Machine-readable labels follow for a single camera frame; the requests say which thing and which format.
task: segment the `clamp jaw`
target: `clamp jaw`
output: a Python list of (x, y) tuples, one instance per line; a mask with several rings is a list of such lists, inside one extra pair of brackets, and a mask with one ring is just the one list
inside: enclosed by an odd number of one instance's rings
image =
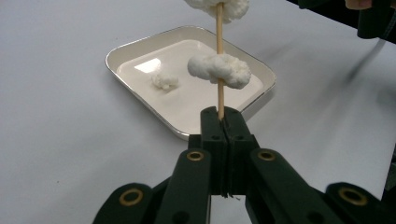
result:
[(116, 189), (93, 224), (204, 224), (210, 196), (246, 195), (252, 223), (395, 223), (381, 202), (348, 183), (325, 193), (307, 185), (276, 151), (260, 148), (242, 115), (215, 107), (201, 112), (201, 134), (190, 136), (168, 179), (155, 188), (128, 184)]

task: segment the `tray rim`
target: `tray rim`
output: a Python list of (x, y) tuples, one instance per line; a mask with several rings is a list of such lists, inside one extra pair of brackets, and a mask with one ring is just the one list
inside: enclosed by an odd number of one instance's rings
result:
[[(137, 40), (135, 40), (135, 41), (133, 41), (133, 42), (130, 42), (130, 43), (126, 43), (126, 44), (123, 44), (123, 45), (120, 45), (120, 46), (118, 46), (118, 47), (116, 47), (116, 48), (114, 48), (114, 49), (112, 49), (107, 55), (106, 55), (106, 59), (105, 59), (105, 62), (106, 62), (106, 67), (108, 68), (108, 70), (110, 70), (111, 71), (111, 73), (144, 105), (144, 106), (146, 106), (162, 123), (164, 123), (177, 137), (179, 137), (179, 138), (181, 138), (181, 139), (183, 139), (183, 140), (188, 140), (189, 139), (189, 136), (190, 136), (190, 134), (191, 133), (185, 133), (185, 132), (182, 132), (181, 130), (179, 130), (178, 128), (176, 128), (175, 126), (173, 126), (171, 123), (169, 123), (157, 110), (155, 110), (145, 99), (143, 99), (139, 94), (137, 94), (137, 92), (136, 91), (134, 91), (134, 89), (132, 88), (132, 87), (130, 87), (124, 80), (122, 80), (122, 78), (120, 78), (120, 76), (117, 74), (117, 71), (113, 71), (113, 69), (111, 69), (111, 67), (110, 67), (110, 64), (109, 64), (109, 62), (108, 62), (108, 59), (109, 59), (109, 57), (111, 56), (111, 54), (112, 53), (114, 53), (114, 51), (116, 51), (117, 49), (121, 49), (121, 48), (125, 48), (125, 47), (127, 47), (127, 46), (129, 46), (129, 45), (132, 45), (132, 44), (136, 44), (136, 43), (138, 43), (138, 42), (141, 42), (141, 41), (144, 41), (144, 40), (146, 40), (146, 39), (149, 39), (149, 38), (152, 38), (152, 37), (154, 37), (154, 36), (158, 36), (158, 35), (163, 35), (163, 34), (166, 34), (166, 33), (170, 33), (170, 32), (175, 32), (176, 30), (180, 30), (180, 29), (190, 29), (190, 28), (193, 28), (193, 29), (198, 29), (198, 30), (201, 30), (201, 31), (204, 31), (204, 32), (207, 32), (207, 33), (210, 33), (210, 34), (212, 34), (212, 35), (214, 35), (214, 36), (216, 36), (216, 34), (214, 34), (213, 32), (211, 32), (211, 31), (209, 31), (209, 30), (207, 30), (207, 29), (205, 29), (205, 28), (202, 28), (202, 27), (199, 27), (199, 26), (192, 26), (192, 25), (186, 25), (186, 26), (179, 26), (179, 27), (177, 27), (177, 28), (174, 28), (174, 29), (171, 29), (171, 30), (167, 30), (167, 31), (164, 31), (164, 32), (160, 32), (160, 33), (158, 33), (158, 34), (156, 34), (156, 35), (150, 35), (150, 36), (146, 36), (146, 37), (143, 37), (143, 38), (140, 38), (140, 39), (137, 39)], [(240, 110), (240, 112), (241, 112), (241, 114), (243, 115), (243, 117), (244, 118), (246, 118), (246, 116), (244, 116), (245, 115), (245, 112), (247, 112), (248, 111), (248, 109), (252, 106), (252, 105), (254, 105), (255, 103), (257, 103), (265, 94), (267, 94), (269, 91), (271, 91), (272, 89), (273, 89), (273, 87), (275, 86), (275, 84), (276, 84), (276, 75), (275, 75), (275, 73), (273, 72), (273, 70), (271, 69), (271, 67), (269, 67), (267, 64), (265, 64), (265, 63), (263, 63), (262, 61), (260, 61), (259, 59), (257, 59), (256, 57), (254, 57), (254, 56), (252, 56), (252, 55), (250, 55), (250, 54), (248, 54), (247, 52), (245, 52), (244, 50), (242, 50), (242, 49), (240, 49), (240, 48), (238, 48), (237, 46), (235, 46), (234, 44), (232, 44), (232, 43), (230, 43), (230, 42), (228, 42), (227, 40), (225, 40), (225, 39), (223, 39), (223, 41), (224, 42), (227, 42), (227, 44), (229, 44), (229, 45), (231, 45), (231, 46), (233, 46), (234, 48), (236, 48), (236, 49), (238, 49), (238, 50), (240, 50), (241, 52), (243, 52), (243, 53), (245, 53), (247, 56), (249, 56), (249, 57), (251, 57), (251, 58), (253, 58), (253, 59), (255, 59), (256, 61), (258, 61), (258, 62), (260, 62), (260, 63), (262, 63), (263, 65), (265, 65), (266, 67), (268, 67), (268, 69), (272, 72), (272, 76), (273, 76), (273, 79), (274, 79), (274, 83), (266, 90), (266, 91), (264, 91), (264, 92), (262, 92), (258, 97), (256, 97), (254, 100), (252, 100), (250, 103), (248, 103), (244, 108), (242, 108), (241, 110)]]

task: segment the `white ceramic dish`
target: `white ceramic dish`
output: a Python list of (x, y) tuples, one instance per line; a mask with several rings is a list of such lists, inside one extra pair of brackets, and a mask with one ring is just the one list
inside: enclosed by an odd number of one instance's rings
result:
[[(244, 89), (225, 88), (224, 93), (225, 105), (241, 111), (246, 119), (262, 106), (259, 99), (270, 98), (267, 93), (274, 87), (276, 76), (264, 63), (229, 42), (224, 41), (223, 48), (225, 53), (245, 61), (253, 74)], [(187, 140), (191, 133), (200, 133), (201, 110), (217, 105), (217, 85), (191, 77), (187, 62), (192, 55), (213, 53), (215, 49), (213, 33), (185, 26), (113, 49), (106, 56), (106, 65), (173, 133)], [(150, 70), (159, 64), (162, 72), (178, 76), (175, 88), (164, 91), (152, 84)]]

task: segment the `white table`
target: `white table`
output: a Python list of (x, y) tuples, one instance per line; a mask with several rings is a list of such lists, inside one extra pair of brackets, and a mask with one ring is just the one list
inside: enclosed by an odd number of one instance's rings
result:
[[(114, 189), (172, 174), (187, 142), (104, 62), (179, 26), (215, 31), (204, 12), (164, 2), (2, 1), (0, 223), (91, 223)], [(381, 198), (396, 141), (396, 46), (286, 1), (250, 5), (224, 38), (277, 75), (251, 132), (309, 185), (346, 181)], [(241, 198), (214, 197), (212, 223), (248, 223)]]

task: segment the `small white clump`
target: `small white clump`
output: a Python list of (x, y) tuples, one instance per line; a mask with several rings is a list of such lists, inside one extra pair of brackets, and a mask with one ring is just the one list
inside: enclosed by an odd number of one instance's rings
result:
[(151, 77), (152, 83), (154, 86), (163, 89), (165, 91), (169, 90), (169, 88), (174, 87), (178, 83), (177, 76), (173, 76), (168, 73), (159, 72)]
[(248, 11), (249, 0), (185, 0), (190, 7), (201, 9), (216, 18), (216, 5), (224, 3), (223, 22), (229, 23), (241, 19)]
[(195, 55), (189, 59), (187, 69), (193, 77), (217, 84), (222, 78), (225, 85), (241, 90), (250, 81), (248, 64), (229, 54)]

